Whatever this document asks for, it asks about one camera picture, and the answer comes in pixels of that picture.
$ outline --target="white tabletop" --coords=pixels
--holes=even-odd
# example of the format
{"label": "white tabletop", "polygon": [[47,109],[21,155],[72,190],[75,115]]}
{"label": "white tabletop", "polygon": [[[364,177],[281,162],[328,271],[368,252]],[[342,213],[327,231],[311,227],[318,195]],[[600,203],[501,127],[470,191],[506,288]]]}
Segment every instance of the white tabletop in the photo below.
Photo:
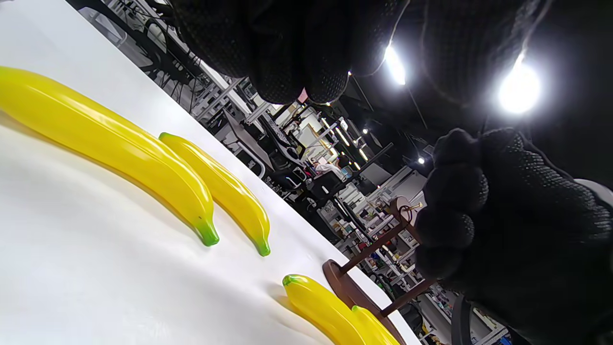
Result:
{"label": "white tabletop", "polygon": [[[281,280],[300,273],[328,286],[322,263],[344,256],[71,6],[0,2],[0,65],[56,79],[153,135],[195,142],[262,201],[272,248],[258,256],[218,207],[221,240],[204,247],[135,185],[0,115],[1,344],[331,344],[285,307]],[[419,344],[398,312],[390,318]]]}

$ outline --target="wooden base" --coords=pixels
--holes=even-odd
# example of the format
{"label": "wooden base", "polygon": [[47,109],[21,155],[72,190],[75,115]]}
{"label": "wooden base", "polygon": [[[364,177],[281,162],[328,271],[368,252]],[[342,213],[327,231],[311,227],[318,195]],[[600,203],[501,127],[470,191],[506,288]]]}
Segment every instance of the wooden base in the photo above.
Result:
{"label": "wooden base", "polygon": [[394,324],[387,318],[381,316],[381,309],[368,297],[368,295],[351,279],[348,274],[341,273],[341,266],[334,260],[328,260],[322,267],[324,275],[328,280],[332,290],[349,308],[360,306],[368,309],[382,325],[389,330],[389,333],[396,338],[400,345],[406,345],[405,340]]}

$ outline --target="chair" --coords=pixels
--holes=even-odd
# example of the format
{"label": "chair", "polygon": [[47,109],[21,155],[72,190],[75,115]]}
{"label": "chair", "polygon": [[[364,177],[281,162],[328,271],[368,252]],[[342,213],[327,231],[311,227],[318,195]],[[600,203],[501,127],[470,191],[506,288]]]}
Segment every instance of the chair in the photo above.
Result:
{"label": "chair", "polygon": [[307,175],[303,171],[304,164],[300,161],[301,154],[298,153],[268,114],[262,114],[258,121],[273,144],[273,151],[269,152],[268,155],[275,170],[270,177],[287,191],[299,189],[307,180]]}
{"label": "chair", "polygon": [[176,80],[185,85],[188,85],[192,79],[201,76],[204,72],[200,66],[168,35],[168,31],[159,25],[157,19],[149,18],[145,23],[143,33],[147,35],[154,26],[157,26],[160,32],[162,32],[166,44],[166,53],[161,58],[160,70],[168,73],[169,79]]}

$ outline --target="bright light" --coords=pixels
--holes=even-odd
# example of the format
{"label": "bright light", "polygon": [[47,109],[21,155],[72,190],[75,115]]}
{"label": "bright light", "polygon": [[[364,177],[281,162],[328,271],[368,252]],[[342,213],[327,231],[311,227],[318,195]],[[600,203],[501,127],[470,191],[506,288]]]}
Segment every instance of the bright light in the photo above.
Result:
{"label": "bright light", "polygon": [[385,49],[385,61],[392,72],[392,77],[400,85],[405,84],[405,68],[402,66],[400,58],[396,54],[396,51],[391,45],[388,45]]}
{"label": "bright light", "polygon": [[341,134],[341,131],[338,129],[338,127],[336,127],[336,130],[337,130],[338,135],[341,137],[341,139],[345,143],[345,145],[349,146],[349,142],[347,141],[347,139],[345,139],[345,136]]}
{"label": "bright light", "polygon": [[528,66],[521,62],[521,56],[513,70],[503,81],[498,94],[502,108],[513,114],[530,110],[541,94],[541,82]]}
{"label": "bright light", "polygon": [[360,149],[360,154],[362,155],[362,158],[364,158],[365,161],[368,161],[368,157],[366,157],[366,153],[364,153],[362,149]]}

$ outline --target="yellow banana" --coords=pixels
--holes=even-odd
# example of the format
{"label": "yellow banana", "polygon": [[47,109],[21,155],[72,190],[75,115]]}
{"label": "yellow banana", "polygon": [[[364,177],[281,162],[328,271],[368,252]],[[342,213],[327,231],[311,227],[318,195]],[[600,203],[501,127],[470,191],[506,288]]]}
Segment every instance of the yellow banana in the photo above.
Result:
{"label": "yellow banana", "polygon": [[336,345],[371,344],[369,335],[360,332],[362,325],[358,318],[330,290],[298,274],[285,276],[283,286],[299,314],[306,316],[306,320]]}
{"label": "yellow banana", "polygon": [[213,199],[240,225],[260,255],[270,254],[270,222],[253,193],[194,143],[169,133],[160,134],[159,139],[194,168],[211,190]]}
{"label": "yellow banana", "polygon": [[213,200],[202,179],[135,124],[54,80],[5,67],[0,67],[0,109],[144,187],[190,225],[205,245],[219,241]]}
{"label": "yellow banana", "polygon": [[353,314],[362,323],[361,329],[368,330],[371,334],[373,344],[377,345],[400,345],[398,341],[392,336],[387,328],[377,320],[377,318],[368,309],[359,306],[353,306],[351,308]]}

